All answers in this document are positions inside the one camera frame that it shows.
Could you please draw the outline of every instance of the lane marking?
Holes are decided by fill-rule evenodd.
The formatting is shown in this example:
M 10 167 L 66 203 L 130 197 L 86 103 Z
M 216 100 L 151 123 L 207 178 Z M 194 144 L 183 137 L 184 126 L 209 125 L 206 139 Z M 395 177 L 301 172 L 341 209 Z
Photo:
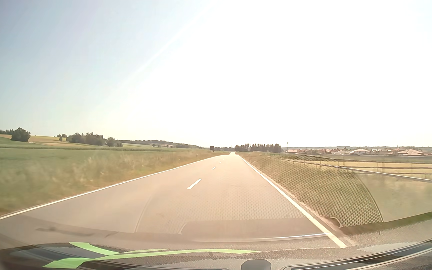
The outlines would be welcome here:
M 168 171 L 179 169 L 179 168 L 184 167 L 184 166 L 188 166 L 188 165 L 195 164 L 195 163 L 198 163 L 198 162 L 206 161 L 208 159 L 212 159 L 212 158 L 216 158 L 216 157 L 217 156 L 212 156 L 212 157 L 209 157 L 209 158 L 206 158 L 206 159 L 201 159 L 201 160 L 198 160 L 198 161 L 195 161 L 195 162 L 192 162 L 192 163 L 181 165 L 181 166 L 176 167 L 176 168 L 172 168 L 172 169 L 167 169 L 167 170 L 164 170 L 164 171 L 155 172 L 155 173 L 152 173 L 152 174 L 140 176 L 138 178 L 133 178 L 133 179 L 129 179 L 129 180 L 126 180 L 126 181 L 123 181 L 123 182 L 119 182 L 119 183 L 116 183 L 116 184 L 112 184 L 112 185 L 109 185 L 109 186 L 101 187 L 101 188 L 98 188 L 98 189 L 95 189 L 95 190 L 92 190 L 92 191 L 88 191 L 88 192 L 84 192 L 84 193 L 81 193 L 81 194 L 77 194 L 77 195 L 74 195 L 74 196 L 71 196 L 71 197 L 67 197 L 67 198 L 64 198 L 64 199 L 61 199 L 61 200 L 57 200 L 57 201 L 53 201 L 53 202 L 48 202 L 48 203 L 45 203 L 45 204 L 42 204 L 42 205 L 38 205 L 38 206 L 33 206 L 33 207 L 30 207 L 30 208 L 27 208 L 27 209 L 24 209 L 24 210 L 21 210 L 21 211 L 17 211 L 17 212 L 10 213 L 10 214 L 7 214 L 5 216 L 2 216 L 2 217 L 0 217 L 0 220 L 5 219 L 5 218 L 9 218 L 9 217 L 12 217 L 12 216 L 15 216 L 15 215 L 18 215 L 18 214 L 26 213 L 28 211 L 35 210 L 35 209 L 38 209 L 38 208 L 41 208 L 41 207 L 44 207 L 44 206 L 52 205 L 52 204 L 59 203 L 59 202 L 65 201 L 65 200 L 69 200 L 69 199 L 73 199 L 73 198 L 76 198 L 76 197 L 79 197 L 79 196 L 83 196 L 83 195 L 86 195 L 86 194 L 97 192 L 97 191 L 100 191 L 100 190 L 103 190 L 103 189 L 107 189 L 107 188 L 110 188 L 110 187 L 115 187 L 115 186 L 118 186 L 118 185 L 121 185 L 121 184 L 124 184 L 124 183 L 127 183 L 127 182 L 131 182 L 131 181 L 135 181 L 135 180 L 138 180 L 138 179 L 141 179 L 141 178 L 145 178 L 145 177 L 148 177 L 148 176 L 151 176 L 151 175 L 157 175 L 157 174 L 160 174 L 160 173 L 165 173 L 165 172 L 168 172 Z
M 289 197 L 286 193 L 284 193 L 278 186 L 276 186 L 272 181 L 270 181 L 269 179 L 267 179 L 264 175 L 262 175 L 257 169 L 255 169 L 251 164 L 249 164 L 249 162 L 247 162 L 243 157 L 239 156 L 246 164 L 248 164 L 249 167 L 251 167 L 251 169 L 253 169 L 255 172 L 257 172 L 259 175 L 261 175 L 262 178 L 264 178 L 264 180 L 266 180 L 271 186 L 273 186 L 273 188 L 275 188 L 277 191 L 279 191 L 279 193 L 281 193 L 281 195 L 284 196 L 284 198 L 286 198 L 286 200 L 288 200 L 292 205 L 294 205 L 294 207 L 296 207 L 301 213 L 303 213 L 303 215 L 309 219 L 310 222 L 312 222 L 312 224 L 314 224 L 316 227 L 318 227 L 318 229 L 321 230 L 321 232 L 325 233 L 329 239 L 333 240 L 333 242 L 338 245 L 338 247 L 344 249 L 347 248 L 348 246 L 343 243 L 343 241 L 339 240 L 338 237 L 336 237 L 332 232 L 330 232 L 325 226 L 323 226 L 321 223 L 319 223 L 312 215 L 310 215 L 303 207 L 301 207 L 299 204 L 297 204 L 293 199 L 291 199 L 291 197 Z
M 191 189 L 192 187 L 194 187 L 197 183 L 199 183 L 199 181 L 201 181 L 201 178 L 198 179 L 197 181 L 195 181 L 194 183 L 192 183 L 192 185 L 190 185 L 190 186 L 188 187 L 188 189 Z

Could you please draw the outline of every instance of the roadside grass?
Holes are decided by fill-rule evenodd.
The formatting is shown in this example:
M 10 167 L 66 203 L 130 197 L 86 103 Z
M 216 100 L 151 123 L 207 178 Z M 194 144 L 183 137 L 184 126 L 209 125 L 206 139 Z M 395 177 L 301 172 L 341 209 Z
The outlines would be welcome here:
M 336 217 L 344 226 L 382 221 L 371 195 L 349 169 L 292 162 L 262 152 L 237 154 L 323 217 Z
M 0 148 L 0 215 L 223 154 Z

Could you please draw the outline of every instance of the grass field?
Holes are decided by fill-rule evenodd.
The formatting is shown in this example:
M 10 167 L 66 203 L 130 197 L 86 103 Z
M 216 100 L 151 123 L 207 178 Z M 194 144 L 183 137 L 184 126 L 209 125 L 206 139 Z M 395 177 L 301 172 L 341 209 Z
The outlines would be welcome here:
M 0 215 L 221 154 L 0 148 Z
M 289 160 L 295 159 L 304 163 L 319 163 L 384 174 L 404 175 L 432 180 L 432 156 L 305 156 L 291 154 L 280 154 L 273 156 Z

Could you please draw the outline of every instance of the farmland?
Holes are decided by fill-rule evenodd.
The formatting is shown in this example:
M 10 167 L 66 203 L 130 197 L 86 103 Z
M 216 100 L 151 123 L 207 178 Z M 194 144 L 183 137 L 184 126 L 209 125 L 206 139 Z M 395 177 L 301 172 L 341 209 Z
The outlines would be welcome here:
M 24 143 L 1 135 L 0 215 L 226 154 L 138 144 L 61 147 L 53 145 L 56 137 Z M 121 148 L 126 151 L 107 151 Z
M 31 148 L 31 149 L 69 149 L 69 150 L 122 150 L 122 151 L 187 151 L 183 148 L 153 147 L 148 144 L 126 144 L 123 147 L 97 146 L 80 143 L 60 142 L 58 137 L 34 136 L 28 142 L 18 142 L 10 140 L 11 135 L 0 134 L 0 148 Z

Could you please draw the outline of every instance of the windshield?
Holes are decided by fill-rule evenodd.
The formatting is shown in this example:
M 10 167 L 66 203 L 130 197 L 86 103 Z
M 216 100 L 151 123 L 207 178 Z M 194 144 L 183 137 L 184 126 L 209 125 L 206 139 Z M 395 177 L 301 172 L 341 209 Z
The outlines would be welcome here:
M 3 267 L 430 249 L 432 2 L 0 0 Z

